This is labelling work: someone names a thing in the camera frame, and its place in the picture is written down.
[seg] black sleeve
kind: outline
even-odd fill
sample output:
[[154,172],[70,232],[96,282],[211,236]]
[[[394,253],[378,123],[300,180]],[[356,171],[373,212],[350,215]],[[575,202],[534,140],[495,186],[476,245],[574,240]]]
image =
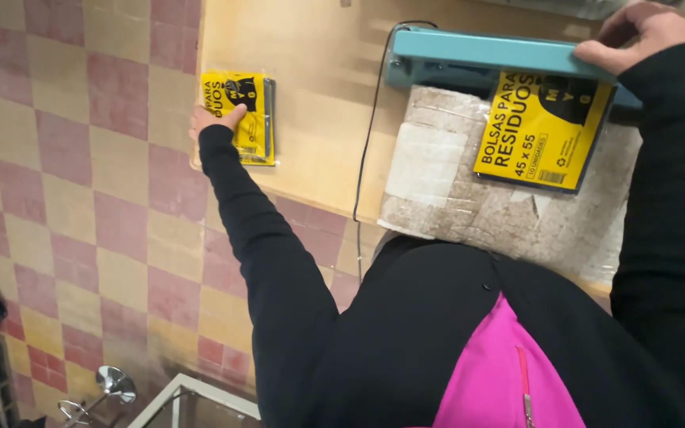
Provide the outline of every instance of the black sleeve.
[[613,281],[617,319],[685,388],[685,44],[619,76],[644,104]]
[[240,164],[232,137],[225,126],[205,128],[200,159],[247,283],[261,417],[289,426],[337,306],[314,258]]

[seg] barcode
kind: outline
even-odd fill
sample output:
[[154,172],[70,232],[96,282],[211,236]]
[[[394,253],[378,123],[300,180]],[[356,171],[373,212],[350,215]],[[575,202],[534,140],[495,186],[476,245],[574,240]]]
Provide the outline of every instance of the barcode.
[[538,174],[538,180],[546,181],[547,183],[562,184],[565,180],[565,176],[562,172],[552,172],[550,170],[541,170]]

